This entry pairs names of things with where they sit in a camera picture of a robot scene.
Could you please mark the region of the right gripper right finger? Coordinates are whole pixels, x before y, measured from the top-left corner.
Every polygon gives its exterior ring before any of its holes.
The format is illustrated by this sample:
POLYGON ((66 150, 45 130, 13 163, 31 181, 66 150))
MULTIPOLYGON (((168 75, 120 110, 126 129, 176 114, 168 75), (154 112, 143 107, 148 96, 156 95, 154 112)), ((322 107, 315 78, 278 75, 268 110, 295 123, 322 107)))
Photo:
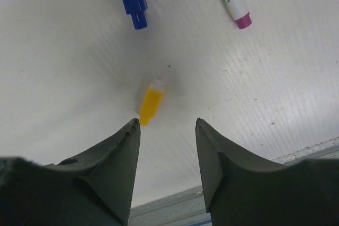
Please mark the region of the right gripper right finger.
POLYGON ((227 139, 203 119, 195 126, 202 186, 221 192, 213 225, 338 225, 338 160, 289 167, 227 139))

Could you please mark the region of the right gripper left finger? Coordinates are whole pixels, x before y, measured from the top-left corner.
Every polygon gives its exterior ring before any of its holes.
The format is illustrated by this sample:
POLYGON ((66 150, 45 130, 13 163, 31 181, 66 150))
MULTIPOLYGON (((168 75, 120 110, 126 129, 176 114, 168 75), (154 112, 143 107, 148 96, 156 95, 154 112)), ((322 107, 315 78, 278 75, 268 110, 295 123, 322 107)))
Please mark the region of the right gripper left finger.
POLYGON ((140 147, 132 119, 58 164, 1 158, 1 225, 127 225, 140 147))

